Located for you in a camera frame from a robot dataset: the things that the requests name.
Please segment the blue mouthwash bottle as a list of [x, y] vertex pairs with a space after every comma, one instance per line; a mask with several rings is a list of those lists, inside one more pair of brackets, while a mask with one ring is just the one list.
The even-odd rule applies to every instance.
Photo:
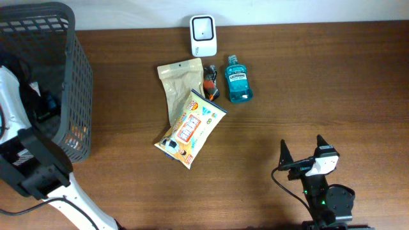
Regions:
[[225, 78], [229, 88], [229, 99], [233, 103], [244, 103], [252, 100], [253, 92], [247, 77], [247, 67], [238, 62], [235, 55], [228, 57]]

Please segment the yellow wet wipes pack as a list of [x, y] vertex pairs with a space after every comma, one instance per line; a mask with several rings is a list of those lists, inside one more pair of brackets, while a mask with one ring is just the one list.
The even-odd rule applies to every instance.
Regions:
[[190, 168], [208, 136], [227, 111], [192, 90], [175, 124], [155, 146]]

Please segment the black and red snack packet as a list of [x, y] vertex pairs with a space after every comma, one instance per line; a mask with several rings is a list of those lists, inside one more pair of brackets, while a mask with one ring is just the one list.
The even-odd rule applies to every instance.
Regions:
[[215, 65], [204, 68], [203, 87], [208, 100], [214, 101], [220, 96], [220, 91], [217, 88], [217, 68]]

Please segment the beige kraft paper pouch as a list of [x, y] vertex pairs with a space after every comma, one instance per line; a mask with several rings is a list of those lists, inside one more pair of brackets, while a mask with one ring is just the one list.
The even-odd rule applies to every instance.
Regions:
[[205, 96], [204, 69], [201, 58], [157, 67], [166, 94], [169, 123], [173, 126], [192, 89]]

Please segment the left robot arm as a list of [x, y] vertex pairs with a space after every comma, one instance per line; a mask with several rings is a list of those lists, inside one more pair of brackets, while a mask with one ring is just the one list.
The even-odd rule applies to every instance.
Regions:
[[38, 129], [37, 115], [49, 111], [22, 70], [1, 65], [1, 179], [53, 206], [77, 229], [121, 229], [83, 191], [63, 150]]

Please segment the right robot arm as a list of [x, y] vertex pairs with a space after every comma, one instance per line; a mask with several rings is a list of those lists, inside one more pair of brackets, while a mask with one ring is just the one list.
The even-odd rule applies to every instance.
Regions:
[[[317, 147], [311, 157], [294, 161], [285, 143], [280, 143], [278, 166], [273, 169], [273, 181], [289, 195], [300, 201], [309, 212], [312, 220], [302, 222], [302, 229], [327, 230], [370, 229], [369, 226], [350, 226], [355, 191], [340, 184], [327, 183], [326, 176], [336, 169], [340, 154], [321, 135], [316, 137]], [[290, 192], [274, 177], [276, 171], [288, 172], [288, 180], [300, 180], [305, 200]]]

